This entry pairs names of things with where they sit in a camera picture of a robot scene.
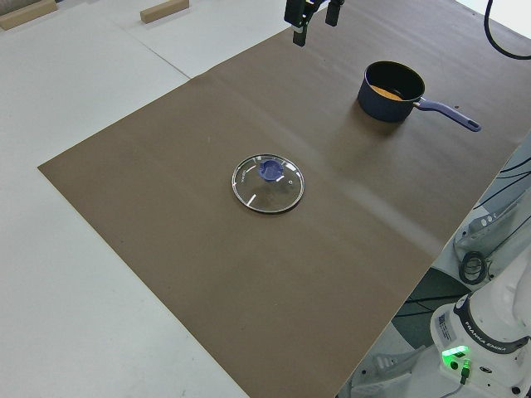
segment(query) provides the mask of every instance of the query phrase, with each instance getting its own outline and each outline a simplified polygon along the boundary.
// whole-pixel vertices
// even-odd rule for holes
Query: franka emika robot
[[[524,397],[531,387],[530,260],[526,249],[494,280],[431,317],[441,372],[482,396]]]

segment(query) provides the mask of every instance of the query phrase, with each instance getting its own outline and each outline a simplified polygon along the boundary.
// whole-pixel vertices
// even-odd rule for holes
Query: brown paper
[[[306,47],[291,35],[40,167],[252,398],[333,397],[531,126],[531,64],[492,50],[457,3],[350,1],[336,28],[314,16]],[[380,60],[483,131],[415,109],[368,117],[356,94]],[[234,196],[257,153],[302,170],[294,210]]]

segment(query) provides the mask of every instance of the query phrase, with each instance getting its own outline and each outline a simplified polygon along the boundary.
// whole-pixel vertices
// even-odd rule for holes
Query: blue knob
[[[276,181],[278,178],[282,177],[284,173],[284,168],[278,160],[268,159],[260,163],[258,168],[258,174],[260,177],[265,179],[268,182]]]

